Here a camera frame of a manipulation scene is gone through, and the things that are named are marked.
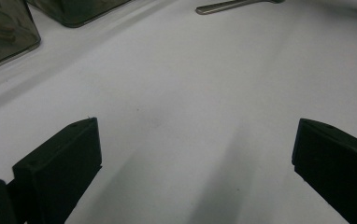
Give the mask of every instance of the silver spoon handle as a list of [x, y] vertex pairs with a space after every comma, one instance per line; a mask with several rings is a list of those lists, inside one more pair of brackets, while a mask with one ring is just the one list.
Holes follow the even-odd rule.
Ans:
[[258, 2], [264, 2], [265, 0], [235, 0], [235, 1], [229, 1], [229, 2], [222, 2], [222, 3], [217, 3], [213, 5], [208, 5], [204, 7], [197, 7], [196, 8], [196, 13], [199, 15], [207, 15], [219, 11], [224, 11], [230, 8], [234, 7], [242, 7], [245, 5], [253, 4], [253, 3], [258, 3]]

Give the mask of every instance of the white table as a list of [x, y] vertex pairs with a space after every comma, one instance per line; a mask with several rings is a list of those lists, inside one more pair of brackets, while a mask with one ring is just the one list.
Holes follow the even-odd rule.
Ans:
[[357, 137], [357, 0], [208, 16], [136, 0], [78, 29], [32, 8], [39, 49], [0, 67], [0, 178], [98, 117], [103, 169], [66, 223], [346, 223], [293, 171], [300, 118]]

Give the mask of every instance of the white surface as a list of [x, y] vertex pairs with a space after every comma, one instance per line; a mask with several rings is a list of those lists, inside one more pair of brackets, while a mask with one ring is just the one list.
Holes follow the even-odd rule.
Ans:
[[41, 47], [0, 67], [0, 178], [98, 117], [103, 169], [66, 223], [346, 223], [291, 156], [300, 118], [357, 137], [357, 0], [194, 13], [214, 2], [78, 29], [32, 8]]

